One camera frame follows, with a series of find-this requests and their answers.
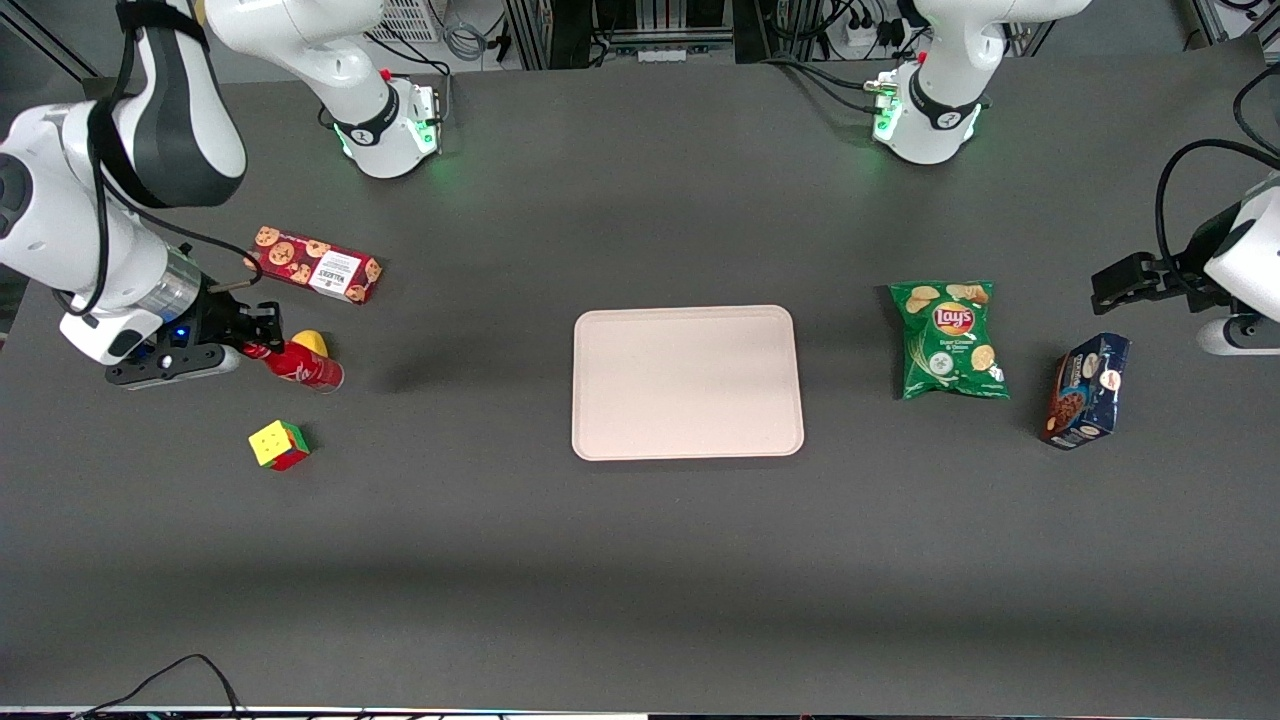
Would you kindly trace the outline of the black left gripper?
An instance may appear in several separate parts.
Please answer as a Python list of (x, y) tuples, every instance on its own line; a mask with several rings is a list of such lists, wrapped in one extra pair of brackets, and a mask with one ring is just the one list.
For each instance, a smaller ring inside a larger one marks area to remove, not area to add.
[(1184, 250), (1169, 247), (1164, 214), (1158, 214), (1158, 251), (1134, 252), (1091, 277), (1092, 313), (1102, 316), (1115, 309), (1143, 301), (1185, 297), (1189, 306), (1236, 306), (1238, 301), (1206, 270), (1207, 261), (1233, 231), (1236, 211), (1221, 211), (1192, 233)]

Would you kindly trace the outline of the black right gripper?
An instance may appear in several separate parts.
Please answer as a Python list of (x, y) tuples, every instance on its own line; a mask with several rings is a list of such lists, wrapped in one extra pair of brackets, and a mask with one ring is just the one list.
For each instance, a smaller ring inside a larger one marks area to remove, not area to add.
[(283, 338), (279, 302), (251, 307), (230, 292), (212, 292), (206, 284), (183, 315), (183, 328), (184, 347), (225, 345), (243, 355), (269, 355), (273, 340)]

